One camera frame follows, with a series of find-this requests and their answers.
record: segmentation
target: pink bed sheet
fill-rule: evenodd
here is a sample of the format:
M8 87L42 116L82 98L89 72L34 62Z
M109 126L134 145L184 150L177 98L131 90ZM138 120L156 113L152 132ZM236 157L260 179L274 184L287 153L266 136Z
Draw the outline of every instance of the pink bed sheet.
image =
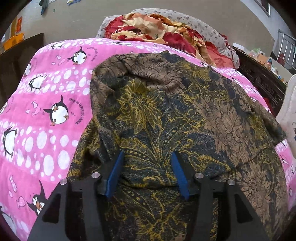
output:
M65 40L36 52L17 90L0 111L0 206L21 241L28 239L47 198L67 176L80 136L92 117L92 69L115 54L165 50L207 66L164 45L102 38ZM237 70L214 70L238 83L269 111L262 96ZM275 149L283 163L291 208L296 194L294 158L286 140Z

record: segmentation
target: leaf pattern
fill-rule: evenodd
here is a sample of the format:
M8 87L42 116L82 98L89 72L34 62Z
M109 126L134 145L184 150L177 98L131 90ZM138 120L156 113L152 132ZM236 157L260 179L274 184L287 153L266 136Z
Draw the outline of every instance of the leaf pattern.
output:
M196 172L235 179L270 238L289 219L287 190L274 145L285 134L244 90L168 51L112 56L93 70L93 118L68 178L99 171L118 149L125 163L105 216L113 240L184 240L196 207L178 191L170 165L177 150ZM217 233L214 201L211 239Z

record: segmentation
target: window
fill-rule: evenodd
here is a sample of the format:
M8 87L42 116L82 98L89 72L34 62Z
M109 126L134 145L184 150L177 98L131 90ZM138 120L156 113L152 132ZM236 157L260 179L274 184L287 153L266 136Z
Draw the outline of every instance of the window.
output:
M270 4L267 0L255 0L258 5L262 8L262 10L270 17Z

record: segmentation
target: orange plastic container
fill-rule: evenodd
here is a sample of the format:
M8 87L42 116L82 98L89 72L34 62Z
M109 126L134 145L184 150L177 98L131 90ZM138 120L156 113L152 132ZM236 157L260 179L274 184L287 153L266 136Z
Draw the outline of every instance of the orange plastic container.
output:
M13 37L11 37L9 40L7 40L3 44L3 47L4 47L5 51L6 51L9 48L11 48L12 46L18 44L19 42L22 42L24 39L25 39L25 34L24 33L14 35Z

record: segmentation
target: metal bolt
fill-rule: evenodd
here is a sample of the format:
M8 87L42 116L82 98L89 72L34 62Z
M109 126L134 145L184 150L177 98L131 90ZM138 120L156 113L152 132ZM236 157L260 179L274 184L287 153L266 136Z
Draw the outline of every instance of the metal bolt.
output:
M232 179L229 179L229 180L227 181L227 183L228 183L228 185L230 185L230 186L235 185L235 181L233 181Z
M64 179L60 180L59 183L60 183L61 185L65 185L67 182L68 182L68 180L64 178Z
M202 179L202 178L203 178L203 174L200 173L200 172L197 172L197 173L195 174L195 177L198 178L198 179Z
M92 178L98 178L99 176L100 176L100 173L99 172L94 172L91 175Z

